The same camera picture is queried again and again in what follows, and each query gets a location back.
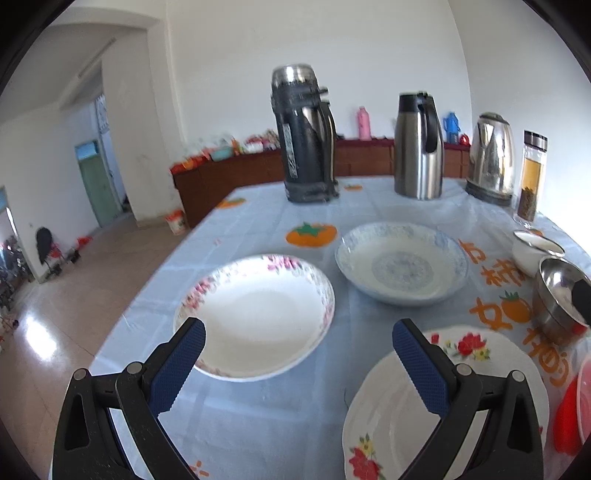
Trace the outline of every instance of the white bowl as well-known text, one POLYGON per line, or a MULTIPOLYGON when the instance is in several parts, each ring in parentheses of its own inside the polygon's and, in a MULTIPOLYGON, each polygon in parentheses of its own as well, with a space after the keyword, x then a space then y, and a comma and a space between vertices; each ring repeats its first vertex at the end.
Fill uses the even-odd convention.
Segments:
POLYGON ((564 248, 544 236, 515 230, 513 232, 512 254, 517 267, 526 275, 535 277, 540 260, 548 255, 562 258, 564 248))
POLYGON ((347 233, 336 253, 341 272, 367 295, 394 305, 444 300, 466 282, 464 250, 445 233, 413 223, 379 222, 347 233))

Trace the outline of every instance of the plate with red flowers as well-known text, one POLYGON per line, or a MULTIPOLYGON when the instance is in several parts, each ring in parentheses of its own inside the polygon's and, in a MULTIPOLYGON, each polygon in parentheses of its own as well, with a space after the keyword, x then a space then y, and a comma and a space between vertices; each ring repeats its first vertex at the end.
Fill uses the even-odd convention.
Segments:
MULTIPOLYGON (((424 333, 455 363, 477 373, 506 377, 521 370, 527 378, 545 445, 550 409, 548 394, 531 358, 504 335, 467 325, 424 333)), ((486 412, 477 412, 466 439, 445 479, 460 476, 470 456, 486 412)), ((417 456, 439 416, 429 413, 396 352, 380 360, 365 377, 343 426, 347 480, 397 480, 417 456)))

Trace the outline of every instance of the plate with pink flowers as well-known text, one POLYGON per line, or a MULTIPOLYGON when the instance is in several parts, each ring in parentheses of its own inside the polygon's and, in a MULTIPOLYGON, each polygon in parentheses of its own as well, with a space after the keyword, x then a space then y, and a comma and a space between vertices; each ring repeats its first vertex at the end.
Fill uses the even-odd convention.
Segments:
POLYGON ((335 293, 314 265, 288 255, 243 258, 202 278, 174 316, 206 329, 195 368, 233 382, 263 380, 299 364, 320 344, 335 312, 335 293))

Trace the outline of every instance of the metal screw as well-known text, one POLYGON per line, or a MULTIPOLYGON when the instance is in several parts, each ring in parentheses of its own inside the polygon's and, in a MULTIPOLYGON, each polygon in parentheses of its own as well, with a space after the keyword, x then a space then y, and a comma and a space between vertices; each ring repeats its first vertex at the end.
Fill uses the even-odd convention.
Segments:
POLYGON ((143 367, 144 366, 140 362, 131 362, 127 366, 126 370, 127 370, 127 373, 129 373, 131 375, 135 375, 135 374, 140 373, 142 371, 143 367))
POLYGON ((470 368, 470 365, 466 365, 466 364, 456 365, 456 371, 460 375, 463 375, 464 377, 467 377, 468 375, 470 375, 472 373, 472 369, 470 368))
POLYGON ((523 382, 523 380, 525 380, 525 375, 519 370, 513 370, 511 376, 513 377, 513 380, 515 380, 516 382, 523 382))
POLYGON ((86 370, 79 368, 74 372, 74 380, 82 380, 86 376, 86 370))

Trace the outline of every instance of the glass tea bottle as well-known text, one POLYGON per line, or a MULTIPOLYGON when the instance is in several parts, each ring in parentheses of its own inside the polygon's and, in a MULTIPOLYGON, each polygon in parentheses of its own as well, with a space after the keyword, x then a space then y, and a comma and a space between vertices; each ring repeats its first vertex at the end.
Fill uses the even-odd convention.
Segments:
POLYGON ((546 137, 527 130, 524 132, 521 184, 513 218, 528 228, 533 226, 542 194, 547 150, 546 137))

